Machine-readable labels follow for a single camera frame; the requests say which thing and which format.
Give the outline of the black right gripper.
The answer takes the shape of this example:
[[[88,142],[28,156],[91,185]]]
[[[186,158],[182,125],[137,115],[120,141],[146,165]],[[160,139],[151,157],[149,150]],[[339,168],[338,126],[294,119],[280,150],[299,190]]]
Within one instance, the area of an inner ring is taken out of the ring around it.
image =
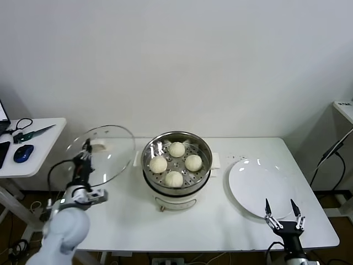
[[[274,218],[268,199],[265,199],[264,220],[273,230],[274,234],[281,237],[286,251],[303,251],[300,236],[303,234],[305,217],[293,199],[290,200],[293,213],[296,217],[294,221],[278,221]]]

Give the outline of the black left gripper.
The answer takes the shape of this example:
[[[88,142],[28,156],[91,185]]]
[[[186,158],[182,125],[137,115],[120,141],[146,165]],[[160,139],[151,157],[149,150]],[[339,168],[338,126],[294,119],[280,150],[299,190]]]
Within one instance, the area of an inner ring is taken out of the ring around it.
[[[78,162],[74,168],[74,181],[80,184],[88,184],[89,176],[94,171],[91,163],[92,146],[90,139],[86,139],[84,150],[78,153]]]

